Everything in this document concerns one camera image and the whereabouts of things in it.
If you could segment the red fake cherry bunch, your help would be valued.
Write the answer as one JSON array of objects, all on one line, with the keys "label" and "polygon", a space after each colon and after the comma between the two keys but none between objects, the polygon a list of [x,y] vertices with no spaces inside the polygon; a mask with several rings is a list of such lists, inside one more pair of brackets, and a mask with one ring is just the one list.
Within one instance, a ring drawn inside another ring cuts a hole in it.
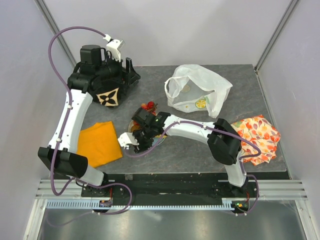
[{"label": "red fake cherry bunch", "polygon": [[157,104],[153,101],[142,103],[140,108],[134,113],[132,120],[134,126],[140,126],[150,114],[157,115]]}]

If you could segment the white plastic bag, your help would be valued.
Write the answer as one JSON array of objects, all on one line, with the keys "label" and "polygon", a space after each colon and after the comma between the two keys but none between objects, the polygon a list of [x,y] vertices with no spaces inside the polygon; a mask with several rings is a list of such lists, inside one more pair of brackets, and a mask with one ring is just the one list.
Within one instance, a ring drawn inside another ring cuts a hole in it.
[{"label": "white plastic bag", "polygon": [[184,113],[206,111],[214,119],[232,87],[226,78],[197,64],[178,66],[164,83],[169,107]]}]

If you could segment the brown fake kiwi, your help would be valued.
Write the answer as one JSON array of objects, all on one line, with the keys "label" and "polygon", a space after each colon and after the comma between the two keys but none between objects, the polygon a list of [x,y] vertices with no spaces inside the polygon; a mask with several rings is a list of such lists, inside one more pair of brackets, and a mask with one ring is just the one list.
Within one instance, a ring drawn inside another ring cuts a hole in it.
[{"label": "brown fake kiwi", "polygon": [[141,129],[140,125],[133,125],[132,128],[131,128],[131,131],[134,132],[134,131],[137,131],[137,130],[140,130],[140,129]]}]

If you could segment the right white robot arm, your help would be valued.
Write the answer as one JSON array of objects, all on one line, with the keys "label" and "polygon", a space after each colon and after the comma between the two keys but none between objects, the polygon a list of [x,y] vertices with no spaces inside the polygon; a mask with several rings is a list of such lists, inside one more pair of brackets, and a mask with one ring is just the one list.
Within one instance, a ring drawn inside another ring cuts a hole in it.
[{"label": "right white robot arm", "polygon": [[206,144],[213,158],[224,165],[228,176],[229,191],[235,197],[247,191],[245,171],[240,164],[241,140],[232,126],[224,119],[217,122],[188,120],[168,112],[157,115],[140,107],[132,116],[140,129],[133,131],[137,146],[136,153],[141,153],[155,146],[156,136],[176,136]]}]

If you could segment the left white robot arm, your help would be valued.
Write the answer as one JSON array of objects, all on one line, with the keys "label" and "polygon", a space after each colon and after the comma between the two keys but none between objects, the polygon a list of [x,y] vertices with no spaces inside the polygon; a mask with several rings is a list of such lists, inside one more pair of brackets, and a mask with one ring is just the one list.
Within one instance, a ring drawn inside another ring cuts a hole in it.
[{"label": "left white robot arm", "polygon": [[88,159],[76,152],[81,127],[91,103],[117,108],[141,78],[134,70],[131,58],[121,59],[121,45],[115,40],[106,47],[82,46],[80,62],[67,80],[66,100],[58,126],[48,146],[38,150],[38,157],[51,174],[91,184],[92,191],[99,197],[110,191],[106,174],[90,166]]}]

